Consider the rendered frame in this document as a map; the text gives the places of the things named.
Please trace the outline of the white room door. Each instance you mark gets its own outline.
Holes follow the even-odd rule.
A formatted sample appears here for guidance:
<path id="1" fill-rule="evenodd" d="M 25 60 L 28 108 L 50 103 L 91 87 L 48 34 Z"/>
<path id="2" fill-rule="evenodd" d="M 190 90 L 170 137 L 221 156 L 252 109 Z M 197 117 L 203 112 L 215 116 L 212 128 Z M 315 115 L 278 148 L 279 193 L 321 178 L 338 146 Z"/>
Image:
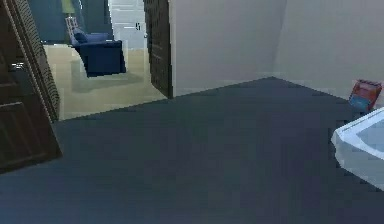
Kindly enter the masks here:
<path id="1" fill-rule="evenodd" d="M 113 36 L 126 49 L 144 49 L 146 25 L 143 0 L 108 0 Z"/>

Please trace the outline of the red and blue box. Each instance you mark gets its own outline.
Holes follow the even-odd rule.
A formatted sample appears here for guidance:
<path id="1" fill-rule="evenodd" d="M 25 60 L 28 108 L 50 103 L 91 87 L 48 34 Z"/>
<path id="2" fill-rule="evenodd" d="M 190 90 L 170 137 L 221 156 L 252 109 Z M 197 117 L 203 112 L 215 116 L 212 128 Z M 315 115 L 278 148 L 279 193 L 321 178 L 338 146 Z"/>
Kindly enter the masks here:
<path id="1" fill-rule="evenodd" d="M 359 79 L 353 86 L 348 101 L 352 106 L 369 112 L 373 109 L 381 91 L 380 82 Z"/>

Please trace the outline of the yellow-green floor lamp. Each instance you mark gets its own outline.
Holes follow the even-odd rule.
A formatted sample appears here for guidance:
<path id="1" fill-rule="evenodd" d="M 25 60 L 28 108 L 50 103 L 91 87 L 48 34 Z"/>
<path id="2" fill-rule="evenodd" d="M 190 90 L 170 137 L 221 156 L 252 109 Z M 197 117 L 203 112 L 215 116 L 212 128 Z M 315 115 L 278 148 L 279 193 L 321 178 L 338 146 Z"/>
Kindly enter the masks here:
<path id="1" fill-rule="evenodd" d="M 64 14 L 64 19 L 68 16 L 75 17 L 75 9 L 72 4 L 72 0 L 61 0 L 61 4 L 62 4 L 62 13 Z"/>

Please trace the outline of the dark brown room door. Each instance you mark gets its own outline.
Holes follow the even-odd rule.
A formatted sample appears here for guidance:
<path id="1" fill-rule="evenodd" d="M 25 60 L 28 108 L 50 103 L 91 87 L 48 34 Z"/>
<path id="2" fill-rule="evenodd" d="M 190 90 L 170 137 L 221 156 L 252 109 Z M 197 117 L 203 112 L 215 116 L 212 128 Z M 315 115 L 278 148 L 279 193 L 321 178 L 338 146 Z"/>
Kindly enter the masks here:
<path id="1" fill-rule="evenodd" d="M 59 103 L 28 0 L 0 0 L 0 174 L 62 156 Z"/>

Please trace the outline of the white lattice chair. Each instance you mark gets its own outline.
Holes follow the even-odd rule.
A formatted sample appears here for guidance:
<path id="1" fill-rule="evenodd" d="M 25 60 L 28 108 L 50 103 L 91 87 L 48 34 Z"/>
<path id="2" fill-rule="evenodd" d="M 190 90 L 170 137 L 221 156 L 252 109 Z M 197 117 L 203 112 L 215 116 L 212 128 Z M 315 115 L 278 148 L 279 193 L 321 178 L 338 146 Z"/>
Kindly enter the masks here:
<path id="1" fill-rule="evenodd" d="M 68 36 L 70 40 L 74 38 L 74 29 L 78 27 L 77 19 L 74 16 L 68 16 L 65 18 Z"/>

